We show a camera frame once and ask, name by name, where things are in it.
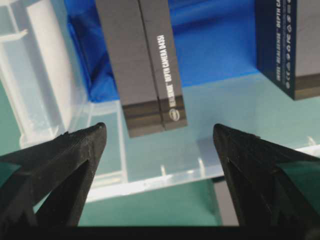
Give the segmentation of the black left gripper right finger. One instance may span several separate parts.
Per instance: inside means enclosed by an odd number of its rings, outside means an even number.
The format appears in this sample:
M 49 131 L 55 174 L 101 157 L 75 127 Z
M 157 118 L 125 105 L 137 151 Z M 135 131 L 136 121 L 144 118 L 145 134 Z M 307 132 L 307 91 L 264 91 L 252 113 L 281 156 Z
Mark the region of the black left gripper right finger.
M 283 169 L 319 166 L 319 158 L 219 123 L 213 143 L 240 226 L 320 226 L 320 214 Z

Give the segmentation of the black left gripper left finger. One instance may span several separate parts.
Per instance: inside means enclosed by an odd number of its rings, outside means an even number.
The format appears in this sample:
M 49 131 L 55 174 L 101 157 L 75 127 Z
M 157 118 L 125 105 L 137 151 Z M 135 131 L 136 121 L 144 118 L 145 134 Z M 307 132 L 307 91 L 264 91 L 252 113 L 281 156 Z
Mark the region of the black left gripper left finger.
M 76 226 L 107 144 L 100 122 L 2 155 L 17 169 L 0 188 L 0 225 Z

